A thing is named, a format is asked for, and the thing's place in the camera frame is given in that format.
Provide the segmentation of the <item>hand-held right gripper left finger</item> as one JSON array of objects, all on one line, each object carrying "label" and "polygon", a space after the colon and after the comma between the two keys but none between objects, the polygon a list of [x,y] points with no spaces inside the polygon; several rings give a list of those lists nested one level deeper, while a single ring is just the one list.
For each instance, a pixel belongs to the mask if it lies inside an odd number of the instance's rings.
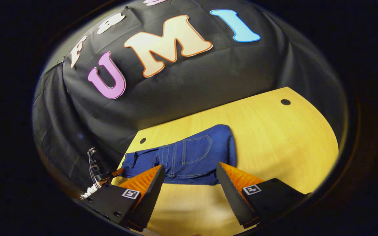
[{"label": "hand-held right gripper left finger", "polygon": [[142,232],[148,225],[165,179],[164,166],[157,165],[119,186],[109,182],[82,203],[121,227]]}]

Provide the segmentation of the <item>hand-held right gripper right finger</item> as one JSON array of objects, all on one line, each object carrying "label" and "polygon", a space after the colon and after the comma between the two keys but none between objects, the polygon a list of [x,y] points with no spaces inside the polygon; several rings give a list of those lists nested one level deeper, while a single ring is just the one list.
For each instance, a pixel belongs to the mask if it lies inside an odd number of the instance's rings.
[{"label": "hand-held right gripper right finger", "polygon": [[264,181],[222,162],[217,164],[216,174],[237,221],[244,228],[276,221],[307,197],[278,178]]}]

